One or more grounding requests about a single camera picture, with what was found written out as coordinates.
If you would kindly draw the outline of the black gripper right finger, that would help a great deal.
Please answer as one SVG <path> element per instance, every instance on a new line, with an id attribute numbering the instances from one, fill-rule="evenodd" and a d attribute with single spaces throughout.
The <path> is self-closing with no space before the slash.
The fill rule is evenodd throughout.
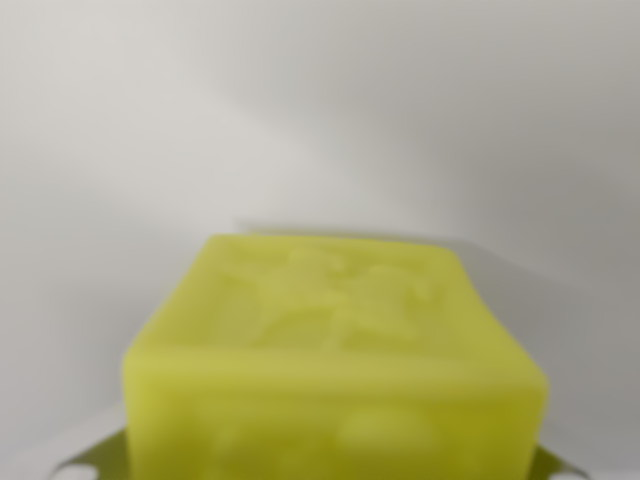
<path id="1" fill-rule="evenodd" d="M 591 476 L 581 467 L 538 445 L 532 462 L 532 480 L 580 479 Z"/>

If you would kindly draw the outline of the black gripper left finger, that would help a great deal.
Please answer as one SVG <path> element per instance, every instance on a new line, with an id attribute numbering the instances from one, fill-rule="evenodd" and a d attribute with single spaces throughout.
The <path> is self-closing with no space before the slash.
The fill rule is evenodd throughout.
<path id="1" fill-rule="evenodd" d="M 126 433 L 121 430 L 56 467 L 52 480 L 128 480 Z"/>

